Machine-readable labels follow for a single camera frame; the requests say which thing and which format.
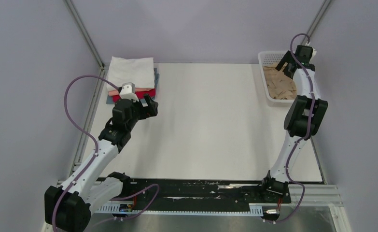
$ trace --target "gray wall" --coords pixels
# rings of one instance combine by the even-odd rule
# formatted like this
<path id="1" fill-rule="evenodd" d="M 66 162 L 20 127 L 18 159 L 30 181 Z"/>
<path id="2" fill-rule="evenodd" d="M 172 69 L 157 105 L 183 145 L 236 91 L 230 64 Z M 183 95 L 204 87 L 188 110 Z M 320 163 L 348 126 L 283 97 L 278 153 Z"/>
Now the gray wall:
<path id="1" fill-rule="evenodd" d="M 258 63 L 306 32 L 322 0 L 73 0 L 104 62 Z"/>
<path id="2" fill-rule="evenodd" d="M 378 1 L 334 1 L 313 36 L 329 109 L 315 143 L 355 232 L 378 231 Z"/>
<path id="3" fill-rule="evenodd" d="M 0 0 L 0 232 L 40 231 L 43 194 L 68 175 L 80 133 L 63 95 L 98 67 L 61 0 Z M 70 92 L 82 122 L 95 81 Z"/>

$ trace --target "tan fabric in basket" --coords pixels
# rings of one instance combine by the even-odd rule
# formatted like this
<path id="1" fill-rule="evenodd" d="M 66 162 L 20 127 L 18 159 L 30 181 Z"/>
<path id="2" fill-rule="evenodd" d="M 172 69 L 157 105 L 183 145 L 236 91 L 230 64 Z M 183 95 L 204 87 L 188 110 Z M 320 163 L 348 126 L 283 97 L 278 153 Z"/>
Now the tan fabric in basket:
<path id="1" fill-rule="evenodd" d="M 273 63 L 271 65 L 263 66 L 268 93 L 273 99 L 293 100 L 297 96 L 295 83 L 282 72 L 286 65 L 283 66 L 281 71 L 277 71 L 277 64 L 278 63 Z"/>

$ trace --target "white laundry basket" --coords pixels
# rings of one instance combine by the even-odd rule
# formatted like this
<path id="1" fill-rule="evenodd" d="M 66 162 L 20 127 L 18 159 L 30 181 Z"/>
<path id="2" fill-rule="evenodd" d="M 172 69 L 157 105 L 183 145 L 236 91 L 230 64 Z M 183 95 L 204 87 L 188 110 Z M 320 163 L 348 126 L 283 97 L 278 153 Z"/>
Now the white laundry basket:
<path id="1" fill-rule="evenodd" d="M 270 97 L 267 88 L 266 77 L 264 76 L 263 66 L 280 62 L 287 51 L 266 51 L 258 53 L 258 63 L 260 65 L 261 78 L 263 79 L 264 90 L 266 91 L 267 104 L 269 106 L 290 106 L 294 100 L 281 100 Z"/>

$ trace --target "blue folded cloth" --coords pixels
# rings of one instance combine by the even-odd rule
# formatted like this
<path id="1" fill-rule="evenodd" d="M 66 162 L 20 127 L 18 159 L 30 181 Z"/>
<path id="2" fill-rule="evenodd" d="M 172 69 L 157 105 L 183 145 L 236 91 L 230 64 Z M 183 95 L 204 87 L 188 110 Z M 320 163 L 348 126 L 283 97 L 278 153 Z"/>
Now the blue folded cloth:
<path id="1" fill-rule="evenodd" d="M 156 92 L 157 92 L 157 84 L 158 83 L 159 83 L 159 74 L 157 73 L 157 68 L 154 68 L 154 88 L 156 89 Z M 145 99 L 140 99 L 140 102 L 142 102 L 143 104 L 146 103 Z M 115 104 L 112 100 L 112 96 L 109 96 L 109 95 L 107 96 L 106 103 L 108 105 L 114 105 Z"/>

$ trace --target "white folded cloth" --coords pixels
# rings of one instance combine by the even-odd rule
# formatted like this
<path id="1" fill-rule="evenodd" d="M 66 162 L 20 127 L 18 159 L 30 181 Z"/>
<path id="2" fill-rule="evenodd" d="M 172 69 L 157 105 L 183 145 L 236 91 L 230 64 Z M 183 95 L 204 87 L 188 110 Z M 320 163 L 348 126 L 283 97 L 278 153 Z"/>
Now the white folded cloth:
<path id="1" fill-rule="evenodd" d="M 123 59 L 112 57 L 108 70 L 108 81 L 121 87 L 132 82 L 136 88 L 154 88 L 153 58 Z M 108 91 L 115 90 L 106 84 Z"/>

